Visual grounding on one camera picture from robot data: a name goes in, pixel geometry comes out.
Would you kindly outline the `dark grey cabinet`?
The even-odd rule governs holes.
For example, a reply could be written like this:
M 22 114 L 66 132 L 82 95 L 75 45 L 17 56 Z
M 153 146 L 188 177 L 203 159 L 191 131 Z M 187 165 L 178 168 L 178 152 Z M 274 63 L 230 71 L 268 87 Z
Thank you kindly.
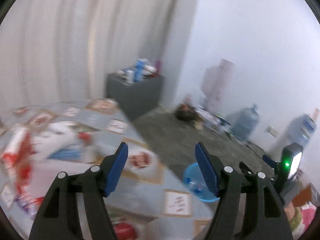
M 116 100 L 128 119 L 133 121 L 158 106 L 163 81 L 164 77 L 158 75 L 129 84 L 115 73 L 108 74 L 106 96 Z

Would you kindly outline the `empty blue water jug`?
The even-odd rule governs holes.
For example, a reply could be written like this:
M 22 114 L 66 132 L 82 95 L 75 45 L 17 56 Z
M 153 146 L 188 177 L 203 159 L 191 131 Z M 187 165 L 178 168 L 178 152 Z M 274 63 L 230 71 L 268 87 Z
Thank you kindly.
M 239 142 L 246 142 L 258 125 L 260 115 L 257 104 L 230 113 L 226 120 L 230 123 L 230 132 Z

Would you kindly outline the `red printed snack bag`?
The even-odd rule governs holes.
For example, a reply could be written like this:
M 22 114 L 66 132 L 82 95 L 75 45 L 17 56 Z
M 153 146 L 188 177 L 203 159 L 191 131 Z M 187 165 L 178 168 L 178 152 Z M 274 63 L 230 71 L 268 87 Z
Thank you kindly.
M 25 188 L 30 184 L 33 169 L 30 156 L 33 153 L 29 129 L 25 126 L 16 128 L 1 159 L 18 194 L 24 194 Z

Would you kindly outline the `dark brown box on floor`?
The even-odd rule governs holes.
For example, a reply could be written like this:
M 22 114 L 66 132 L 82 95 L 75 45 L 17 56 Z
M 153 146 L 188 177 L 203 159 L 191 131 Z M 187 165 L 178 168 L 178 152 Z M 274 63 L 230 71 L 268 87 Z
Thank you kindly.
M 181 103 L 175 110 L 175 116 L 178 120 L 193 122 L 197 120 L 195 108 L 189 104 Z

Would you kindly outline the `orange wooden furniture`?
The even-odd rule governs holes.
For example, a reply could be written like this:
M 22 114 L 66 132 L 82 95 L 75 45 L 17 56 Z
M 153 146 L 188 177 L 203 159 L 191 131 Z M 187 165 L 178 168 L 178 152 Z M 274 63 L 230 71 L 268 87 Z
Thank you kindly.
M 312 187 L 311 183 L 307 185 L 306 188 L 302 189 L 299 194 L 295 196 L 292 200 L 292 204 L 294 207 L 302 207 L 308 202 L 312 201 Z

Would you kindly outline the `purple box on cabinet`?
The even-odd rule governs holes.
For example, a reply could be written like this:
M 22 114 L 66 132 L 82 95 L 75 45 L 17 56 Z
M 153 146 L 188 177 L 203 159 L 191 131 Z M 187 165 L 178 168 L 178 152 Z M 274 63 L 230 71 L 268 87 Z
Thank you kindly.
M 161 62 L 160 60 L 158 60 L 158 61 L 155 62 L 155 68 L 156 68 L 155 74 L 156 74 L 156 75 L 159 75 L 159 74 L 160 74 L 161 66 L 162 66 L 162 62 Z

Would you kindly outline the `water jug on dispenser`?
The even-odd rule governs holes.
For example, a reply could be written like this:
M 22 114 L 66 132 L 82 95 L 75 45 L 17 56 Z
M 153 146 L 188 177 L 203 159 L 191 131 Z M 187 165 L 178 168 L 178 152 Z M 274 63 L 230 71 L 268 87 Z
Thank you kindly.
M 306 147 L 317 128 L 316 123 L 307 114 L 293 119 L 285 133 L 288 144 L 297 143 L 302 147 Z

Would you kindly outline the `purple snack wrapper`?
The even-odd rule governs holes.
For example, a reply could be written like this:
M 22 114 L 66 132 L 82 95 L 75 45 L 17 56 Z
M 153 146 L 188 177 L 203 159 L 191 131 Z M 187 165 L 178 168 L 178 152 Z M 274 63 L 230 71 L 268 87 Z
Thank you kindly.
M 31 219 L 34 219 L 43 199 L 44 197 L 34 198 L 31 196 L 18 195 L 15 198 L 15 202 Z

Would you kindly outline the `pink floral bag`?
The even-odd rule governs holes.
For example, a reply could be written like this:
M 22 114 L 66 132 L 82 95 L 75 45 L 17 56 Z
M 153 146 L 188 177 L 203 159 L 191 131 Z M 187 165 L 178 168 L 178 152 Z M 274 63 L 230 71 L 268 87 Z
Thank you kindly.
M 294 205 L 290 203 L 284 208 L 293 239 L 298 239 L 306 231 L 314 219 L 316 209 L 317 207 L 315 207 L 312 202 L 307 202 L 300 207 L 294 207 Z

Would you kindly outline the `small white bottle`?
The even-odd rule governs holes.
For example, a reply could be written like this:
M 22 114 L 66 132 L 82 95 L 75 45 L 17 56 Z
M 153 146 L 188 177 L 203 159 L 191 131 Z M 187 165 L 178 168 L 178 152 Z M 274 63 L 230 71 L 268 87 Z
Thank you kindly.
M 134 78 L 135 78 L 135 72 L 131 69 L 127 69 L 126 70 L 126 81 L 129 84 L 133 84 L 134 83 Z

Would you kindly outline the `white foam sheet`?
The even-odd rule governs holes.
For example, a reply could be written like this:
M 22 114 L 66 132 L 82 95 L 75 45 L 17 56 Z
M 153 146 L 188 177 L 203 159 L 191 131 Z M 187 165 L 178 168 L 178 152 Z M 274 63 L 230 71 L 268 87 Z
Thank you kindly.
M 92 132 L 79 132 L 74 122 L 49 123 L 31 137 L 31 163 L 38 168 L 77 172 L 99 162 Z

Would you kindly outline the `blue plastic trash basket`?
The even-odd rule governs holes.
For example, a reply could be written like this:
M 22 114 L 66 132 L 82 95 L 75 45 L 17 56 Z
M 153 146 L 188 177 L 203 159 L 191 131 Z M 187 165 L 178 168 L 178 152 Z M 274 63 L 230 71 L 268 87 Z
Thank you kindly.
M 198 163 L 193 163 L 185 169 L 183 182 L 189 191 L 202 202 L 213 203 L 220 199 L 208 190 Z

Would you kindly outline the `blue lotion bottle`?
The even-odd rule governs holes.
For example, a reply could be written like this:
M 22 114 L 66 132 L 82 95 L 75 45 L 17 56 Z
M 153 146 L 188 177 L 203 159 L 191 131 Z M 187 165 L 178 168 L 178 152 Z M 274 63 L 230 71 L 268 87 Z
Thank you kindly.
M 144 66 L 147 64 L 147 59 L 138 59 L 135 66 L 134 81 L 140 82 L 143 79 Z

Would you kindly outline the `fruit pattern tablecloth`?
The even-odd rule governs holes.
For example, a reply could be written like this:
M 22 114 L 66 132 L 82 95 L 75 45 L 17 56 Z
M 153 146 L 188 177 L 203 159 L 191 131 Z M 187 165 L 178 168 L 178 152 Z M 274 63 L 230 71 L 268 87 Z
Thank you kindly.
M 116 101 L 1 109 L 1 239 L 199 239 L 212 218 Z

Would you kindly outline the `pink patterned rolled sheet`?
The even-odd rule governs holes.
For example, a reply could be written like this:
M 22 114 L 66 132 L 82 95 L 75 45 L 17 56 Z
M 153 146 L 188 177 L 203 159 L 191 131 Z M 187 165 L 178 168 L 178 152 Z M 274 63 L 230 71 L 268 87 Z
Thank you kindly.
M 217 66 L 206 69 L 201 84 L 206 104 L 217 104 L 222 100 L 232 79 L 234 68 L 233 62 L 221 59 Z

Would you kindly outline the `white curtain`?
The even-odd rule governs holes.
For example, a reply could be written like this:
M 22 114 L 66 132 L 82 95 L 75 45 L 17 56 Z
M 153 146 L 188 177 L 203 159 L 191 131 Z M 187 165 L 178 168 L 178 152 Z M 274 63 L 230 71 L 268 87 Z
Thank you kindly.
M 106 95 L 109 73 L 161 63 L 176 83 L 198 0 L 1 0 L 1 110 Z

